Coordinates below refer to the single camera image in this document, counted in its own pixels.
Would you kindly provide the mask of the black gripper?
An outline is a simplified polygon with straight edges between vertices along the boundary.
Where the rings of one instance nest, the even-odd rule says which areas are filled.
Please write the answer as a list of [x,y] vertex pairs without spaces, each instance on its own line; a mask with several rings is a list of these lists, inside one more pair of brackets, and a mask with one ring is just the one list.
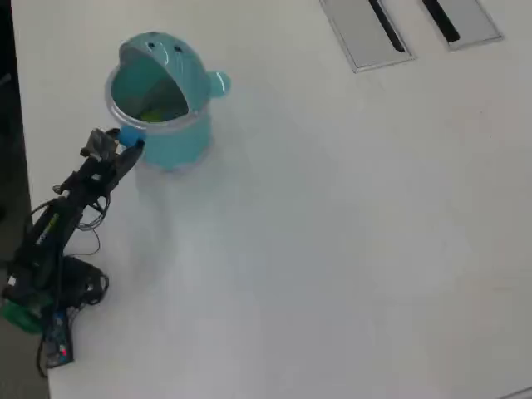
[[[106,141],[120,143],[119,128],[106,131]],[[96,154],[81,151],[84,162],[76,173],[76,185],[88,187],[103,185],[105,187],[118,185],[120,180],[135,166],[145,147],[143,140],[138,140],[133,146],[127,147],[120,154],[112,154],[110,158],[98,158]]]

